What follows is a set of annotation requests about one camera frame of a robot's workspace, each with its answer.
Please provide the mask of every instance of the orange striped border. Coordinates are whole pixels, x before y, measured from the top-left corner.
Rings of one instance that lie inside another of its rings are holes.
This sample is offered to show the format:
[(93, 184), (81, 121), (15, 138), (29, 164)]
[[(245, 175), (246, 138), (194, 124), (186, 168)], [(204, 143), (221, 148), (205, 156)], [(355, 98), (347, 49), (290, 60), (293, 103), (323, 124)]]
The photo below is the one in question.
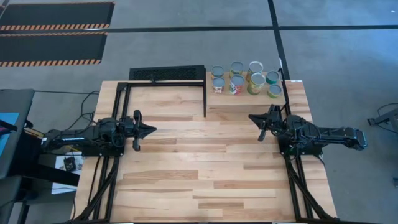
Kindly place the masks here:
[(53, 60), (53, 61), (32, 61), (32, 62), (0, 62), (0, 67), (33, 67), (33, 66), (61, 66), (61, 65), (98, 65), (101, 60)]
[(48, 34), (0, 34), (0, 37), (33, 37), (33, 36), (56, 36), (56, 35), (93, 35), (104, 34), (107, 32), (73, 32), (73, 33), (48, 33)]
[(105, 1), (105, 2), (63, 2), (63, 3), (17, 3), (17, 4), (13, 4), (13, 5), (27, 5), (27, 4), (33, 4), (33, 5), (38, 5), (38, 4), (99, 4), (99, 3), (113, 3), (114, 1)]
[(105, 29), (109, 24), (50, 24), (50, 25), (7, 25), (0, 30), (69, 30), (69, 29)]

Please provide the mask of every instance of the gray floor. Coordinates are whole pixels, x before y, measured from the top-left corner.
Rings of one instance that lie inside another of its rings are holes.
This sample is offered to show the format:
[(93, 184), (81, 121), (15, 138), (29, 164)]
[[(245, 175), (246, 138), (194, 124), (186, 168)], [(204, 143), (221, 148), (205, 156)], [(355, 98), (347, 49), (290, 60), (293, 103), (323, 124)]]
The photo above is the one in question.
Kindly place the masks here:
[[(53, 2), (11, 2), (46, 1)], [(397, 1), (274, 1), (281, 26), (398, 24)], [(111, 23), (111, 27), (214, 25), (269, 26), (267, 1), (117, 0)], [(397, 38), (398, 30), (282, 32), (291, 79), (304, 81), (314, 122), (357, 127), (369, 140), (363, 152), (339, 146), (325, 149), (337, 214), (344, 220), (398, 220), (398, 189), (392, 185), (392, 177), (398, 176), (398, 137), (366, 122), (381, 105), (398, 102)], [(192, 64), (228, 68), (235, 60), (245, 65), (260, 60), (267, 70), (279, 68), (273, 33), (110, 34), (100, 65), (0, 68), (0, 88), (92, 91), (99, 90), (103, 80), (127, 79), (129, 68)], [(29, 119), (42, 131), (66, 128), (78, 117), (83, 98), (37, 93)], [(95, 104), (93, 96), (85, 111), (94, 110)], [(68, 219), (72, 197), (33, 205), (28, 223)]]

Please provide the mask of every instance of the butcher block table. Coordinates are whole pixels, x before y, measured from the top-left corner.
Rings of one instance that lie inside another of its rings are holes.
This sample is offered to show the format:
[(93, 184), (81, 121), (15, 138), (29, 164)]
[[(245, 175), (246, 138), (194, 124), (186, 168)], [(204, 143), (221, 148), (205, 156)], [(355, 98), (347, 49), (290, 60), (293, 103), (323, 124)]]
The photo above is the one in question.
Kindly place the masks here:
[[(111, 222), (259, 222), (294, 221), (285, 162), (276, 137), (260, 131), (248, 114), (265, 113), (284, 97), (212, 92), (207, 74), (207, 116), (202, 87), (134, 87), (127, 115), (140, 110), (145, 124), (157, 131), (141, 140), (141, 151), (127, 139), (121, 157)], [(111, 116), (117, 81), (105, 81), (95, 120)], [(293, 114), (311, 121), (304, 85), (286, 81)], [(309, 191), (330, 215), (335, 208), (323, 164), (302, 156)], [(84, 162), (76, 193), (76, 214), (87, 205), (97, 158)], [(100, 178), (99, 163), (96, 183)], [(300, 210), (305, 217), (298, 190)], [(105, 192), (101, 213), (105, 214)]]

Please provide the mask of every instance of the soup can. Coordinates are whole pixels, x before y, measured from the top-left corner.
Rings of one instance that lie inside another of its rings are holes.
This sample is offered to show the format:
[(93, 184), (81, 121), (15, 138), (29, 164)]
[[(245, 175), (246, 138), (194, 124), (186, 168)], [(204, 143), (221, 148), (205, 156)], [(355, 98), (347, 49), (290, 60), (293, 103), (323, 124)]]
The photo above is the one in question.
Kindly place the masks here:
[(236, 95), (242, 92), (242, 87), (244, 84), (244, 78), (241, 75), (234, 75), (231, 78), (231, 83), (229, 84), (229, 91)]
[(225, 80), (222, 77), (213, 79), (213, 89), (215, 93), (222, 93), (225, 86)]
[(251, 76), (254, 73), (262, 73), (264, 67), (262, 66), (261, 62), (253, 61), (249, 64), (248, 74), (246, 74), (246, 80), (250, 82)]
[(224, 69), (221, 66), (214, 66), (211, 69), (211, 79), (222, 77), (224, 75)]
[(258, 95), (265, 83), (266, 78), (261, 73), (254, 73), (248, 85), (248, 93)]
[(243, 64), (241, 62), (234, 62), (231, 65), (231, 70), (229, 71), (229, 77), (232, 78), (234, 75), (242, 75)]
[(282, 93), (282, 88), (276, 84), (270, 85), (267, 93), (269, 97), (277, 98)]
[(276, 84), (279, 81), (279, 73), (277, 73), (275, 71), (268, 72), (267, 76), (266, 76), (266, 80), (267, 80), (267, 83), (270, 85)]

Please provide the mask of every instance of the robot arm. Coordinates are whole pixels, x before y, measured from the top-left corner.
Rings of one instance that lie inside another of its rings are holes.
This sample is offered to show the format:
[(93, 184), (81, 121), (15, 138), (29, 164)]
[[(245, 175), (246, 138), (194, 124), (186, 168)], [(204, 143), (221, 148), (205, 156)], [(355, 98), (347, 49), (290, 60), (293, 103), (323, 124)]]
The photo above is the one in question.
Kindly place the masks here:
[(249, 115), (249, 118), (261, 130), (259, 141), (264, 140), (266, 131), (285, 142), (290, 148), (304, 154), (320, 154), (328, 144), (342, 144), (356, 150), (368, 146), (362, 131), (354, 128), (321, 128), (297, 115), (290, 115), (284, 121), (280, 116), (279, 106), (271, 105), (268, 113)]
[(135, 110), (133, 119), (125, 117), (117, 121), (114, 118), (105, 118), (85, 129), (51, 130), (44, 134), (42, 149), (49, 152), (73, 145), (83, 156), (122, 156), (126, 138), (134, 137), (133, 148), (139, 151), (139, 139), (154, 131), (155, 127), (142, 123), (140, 111)]

